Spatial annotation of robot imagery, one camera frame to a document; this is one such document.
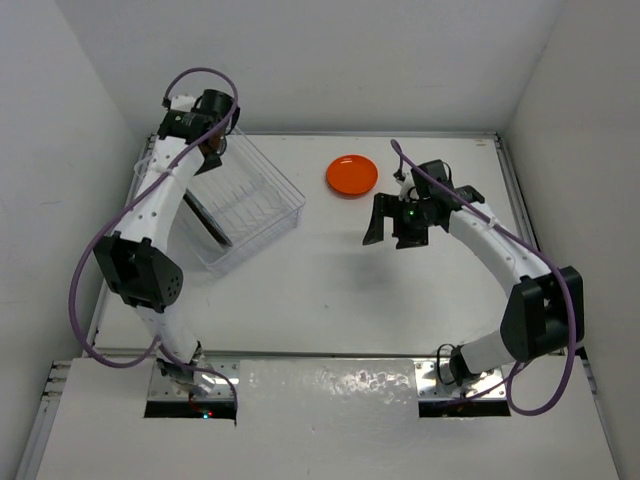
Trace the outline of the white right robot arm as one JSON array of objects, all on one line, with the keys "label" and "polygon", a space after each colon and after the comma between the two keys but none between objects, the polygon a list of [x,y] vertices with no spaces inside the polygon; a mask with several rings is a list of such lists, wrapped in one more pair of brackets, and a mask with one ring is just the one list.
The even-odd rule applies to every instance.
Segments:
[{"label": "white right robot arm", "polygon": [[420,200],[378,193],[363,242],[382,241],[384,220],[393,221],[398,249],[427,245],[433,226],[463,243],[494,276],[507,296],[497,330],[454,347],[439,382],[462,388],[488,370],[518,361],[526,363],[568,346],[574,332],[583,340],[583,280],[573,267],[557,274],[537,255],[501,235],[493,212],[472,188],[460,189],[470,201],[463,206],[446,194]]}]

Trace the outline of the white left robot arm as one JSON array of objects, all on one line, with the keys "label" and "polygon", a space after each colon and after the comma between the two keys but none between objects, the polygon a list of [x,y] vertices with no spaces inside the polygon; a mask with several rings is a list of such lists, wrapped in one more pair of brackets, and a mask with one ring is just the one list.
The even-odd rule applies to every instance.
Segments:
[{"label": "white left robot arm", "polygon": [[177,313],[184,275],[167,253],[169,236],[189,182],[220,166],[238,106],[233,96],[214,89],[196,99],[163,102],[166,113],[135,197],[99,236],[93,253],[109,289],[156,342],[161,372],[195,400],[206,398],[220,375],[202,365],[201,344]]}]

